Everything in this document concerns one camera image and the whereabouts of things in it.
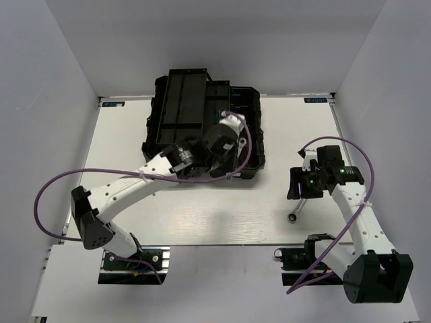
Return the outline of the large silver ratchet wrench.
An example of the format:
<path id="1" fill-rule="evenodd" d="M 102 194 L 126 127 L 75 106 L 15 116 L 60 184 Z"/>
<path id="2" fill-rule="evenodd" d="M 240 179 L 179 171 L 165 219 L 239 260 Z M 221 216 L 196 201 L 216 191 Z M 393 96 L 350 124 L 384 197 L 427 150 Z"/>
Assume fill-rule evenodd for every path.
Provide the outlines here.
<path id="1" fill-rule="evenodd" d="M 287 216 L 287 220 L 290 223 L 295 223 L 297 222 L 300 212 L 303 209 L 303 207 L 305 206 L 307 200 L 306 199 L 300 199 L 298 204 L 294 207 L 294 209 L 288 214 Z"/>

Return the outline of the black plastic toolbox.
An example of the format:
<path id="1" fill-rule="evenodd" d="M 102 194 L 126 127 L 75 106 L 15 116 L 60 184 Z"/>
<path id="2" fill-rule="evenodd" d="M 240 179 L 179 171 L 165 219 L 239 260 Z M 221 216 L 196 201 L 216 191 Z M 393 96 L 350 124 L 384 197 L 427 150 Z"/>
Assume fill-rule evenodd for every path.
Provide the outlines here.
<path id="1" fill-rule="evenodd" d="M 248 130 L 241 135 L 252 139 L 237 154 L 237 166 L 246 163 L 237 176 L 252 179 L 264 168 L 260 93 L 255 88 L 233 86 L 227 80 L 214 81 L 207 69 L 171 69 L 155 80 L 151 108 L 147 137 L 141 145 L 146 159 L 173 143 L 207 134 L 216 124 L 216 113 L 229 110 L 245 116 Z"/>

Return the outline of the small silver ratchet wrench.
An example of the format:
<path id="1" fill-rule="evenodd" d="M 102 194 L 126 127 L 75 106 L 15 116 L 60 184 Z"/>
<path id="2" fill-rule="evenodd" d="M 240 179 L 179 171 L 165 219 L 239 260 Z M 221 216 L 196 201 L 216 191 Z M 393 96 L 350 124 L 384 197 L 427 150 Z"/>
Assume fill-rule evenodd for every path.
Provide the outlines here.
<path id="1" fill-rule="evenodd" d="M 238 140 L 238 149 L 242 150 L 247 144 L 247 140 L 244 137 L 239 138 Z"/>

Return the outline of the small green stubby screwdriver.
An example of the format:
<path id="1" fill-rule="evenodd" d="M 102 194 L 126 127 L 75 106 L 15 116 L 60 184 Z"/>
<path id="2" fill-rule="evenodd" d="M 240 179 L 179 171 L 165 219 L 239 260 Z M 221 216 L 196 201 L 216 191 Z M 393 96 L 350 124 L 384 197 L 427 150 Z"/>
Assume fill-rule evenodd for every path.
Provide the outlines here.
<path id="1" fill-rule="evenodd" d="M 215 122 L 216 123 L 219 123 L 219 121 L 221 121 L 221 119 L 223 118 L 223 116 L 222 116 L 222 111 L 218 111 L 217 113 L 216 113 L 216 116 L 215 116 L 216 118 L 215 118 Z"/>

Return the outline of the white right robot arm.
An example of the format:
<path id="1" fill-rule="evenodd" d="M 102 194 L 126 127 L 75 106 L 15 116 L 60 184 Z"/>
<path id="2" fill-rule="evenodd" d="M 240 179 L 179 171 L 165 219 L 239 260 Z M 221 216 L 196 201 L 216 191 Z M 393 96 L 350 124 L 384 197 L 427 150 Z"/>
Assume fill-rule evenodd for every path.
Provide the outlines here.
<path id="1" fill-rule="evenodd" d="M 413 271 L 409 255 L 400 254 L 380 226 L 366 201 L 364 178 L 356 166 L 347 166 L 337 145 L 301 149 L 300 167 L 290 170 L 290 200 L 319 199 L 328 192 L 350 233 L 354 251 L 339 245 L 330 234 L 309 235 L 302 259 L 307 270 L 325 265 L 342 281 L 351 303 L 399 303 Z"/>

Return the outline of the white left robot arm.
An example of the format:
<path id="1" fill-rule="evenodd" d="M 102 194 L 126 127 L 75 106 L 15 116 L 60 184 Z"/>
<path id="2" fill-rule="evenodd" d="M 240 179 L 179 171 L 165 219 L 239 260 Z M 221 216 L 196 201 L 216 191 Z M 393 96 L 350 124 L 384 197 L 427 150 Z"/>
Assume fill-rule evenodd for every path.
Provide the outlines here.
<path id="1" fill-rule="evenodd" d="M 83 186 L 71 192 L 71 212 L 86 250 L 103 248 L 119 256 L 127 268 L 141 264 L 137 238 L 117 226 L 113 219 L 122 211 L 181 182 L 200 182 L 236 146 L 242 125 L 219 122 L 200 137 L 173 144 L 137 170 L 137 176 L 123 176 L 91 190 Z"/>

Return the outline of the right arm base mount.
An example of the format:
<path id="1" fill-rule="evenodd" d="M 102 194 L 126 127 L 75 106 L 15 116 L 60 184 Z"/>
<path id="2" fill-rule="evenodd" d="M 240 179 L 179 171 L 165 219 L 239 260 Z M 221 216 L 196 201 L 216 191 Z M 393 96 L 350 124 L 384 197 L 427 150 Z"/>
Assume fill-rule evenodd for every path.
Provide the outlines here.
<path id="1" fill-rule="evenodd" d="M 306 259 L 304 248 L 277 248 L 273 253 L 274 259 L 281 263 L 281 279 L 284 287 L 291 287 L 301 274 L 311 265 Z M 305 281 L 316 279 L 330 273 L 326 279 L 314 282 L 311 286 L 342 285 L 342 280 L 323 263 L 320 263 L 311 274 L 308 274 Z"/>

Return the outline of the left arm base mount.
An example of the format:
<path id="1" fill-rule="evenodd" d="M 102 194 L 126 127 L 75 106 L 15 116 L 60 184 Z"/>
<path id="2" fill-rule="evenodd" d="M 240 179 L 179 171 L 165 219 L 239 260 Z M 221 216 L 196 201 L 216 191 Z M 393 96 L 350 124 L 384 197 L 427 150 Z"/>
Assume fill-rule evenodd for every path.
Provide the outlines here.
<path id="1" fill-rule="evenodd" d="M 99 285 L 161 285 L 168 273 L 170 246 L 143 246 L 142 253 L 120 260 L 104 252 Z"/>

